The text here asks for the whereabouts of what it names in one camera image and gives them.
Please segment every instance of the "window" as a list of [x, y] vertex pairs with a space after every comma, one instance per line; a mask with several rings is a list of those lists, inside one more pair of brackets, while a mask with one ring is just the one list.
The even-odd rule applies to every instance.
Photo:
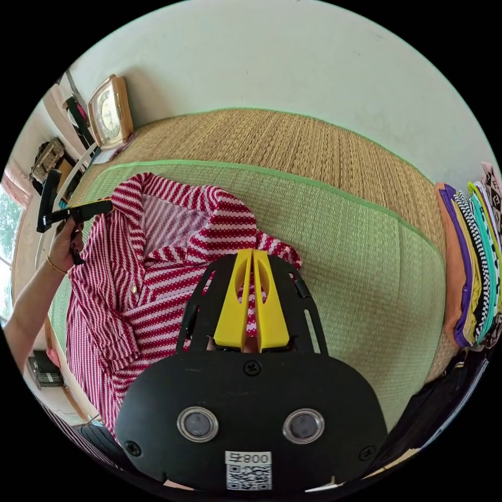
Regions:
[[10, 276], [21, 213], [22, 207], [0, 187], [0, 324], [2, 326], [12, 313]]

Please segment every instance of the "shirt collar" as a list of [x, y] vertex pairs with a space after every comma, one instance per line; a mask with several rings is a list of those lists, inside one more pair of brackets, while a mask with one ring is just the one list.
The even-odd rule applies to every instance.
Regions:
[[[129, 223], [129, 238], [141, 263], [146, 244], [141, 226], [142, 195], [207, 212], [209, 219], [206, 226], [191, 237], [186, 248], [166, 246], [151, 253], [153, 259], [172, 261], [175, 256], [178, 263], [195, 265], [213, 261], [232, 249], [256, 246], [255, 217], [238, 198], [218, 187], [192, 187], [153, 173], [140, 173], [121, 183], [111, 198], [114, 209]], [[232, 249], [224, 249], [225, 240], [232, 242]], [[211, 245], [214, 242], [220, 246], [215, 248]]]

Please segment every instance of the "human arm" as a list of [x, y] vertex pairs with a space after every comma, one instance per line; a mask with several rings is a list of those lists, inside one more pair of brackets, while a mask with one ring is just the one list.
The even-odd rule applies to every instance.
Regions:
[[4, 327], [7, 343], [21, 372], [43, 327], [52, 299], [64, 278], [64, 272], [68, 272], [73, 266], [71, 248], [82, 251], [83, 225], [79, 225], [72, 241], [71, 233], [74, 227], [72, 218], [59, 225], [49, 252], [49, 259], [54, 267], [47, 260], [44, 261], [21, 291], [12, 316]]

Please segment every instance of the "screw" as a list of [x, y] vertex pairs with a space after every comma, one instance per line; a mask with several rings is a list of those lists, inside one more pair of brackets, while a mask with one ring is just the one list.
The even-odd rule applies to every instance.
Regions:
[[255, 377], [261, 371], [261, 366], [258, 361], [248, 361], [244, 365], [244, 373], [248, 377]]
[[359, 454], [359, 460], [365, 461], [369, 457], [373, 456], [375, 453], [375, 447], [374, 446], [366, 446], [366, 448], [361, 450], [361, 453]]
[[134, 441], [126, 441], [125, 449], [133, 457], [139, 457], [141, 455], [141, 448]]

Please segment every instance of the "qr code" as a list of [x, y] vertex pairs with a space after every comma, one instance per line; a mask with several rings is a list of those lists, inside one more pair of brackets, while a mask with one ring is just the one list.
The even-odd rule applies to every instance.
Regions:
[[226, 487], [229, 490], [271, 490], [271, 465], [227, 465]]

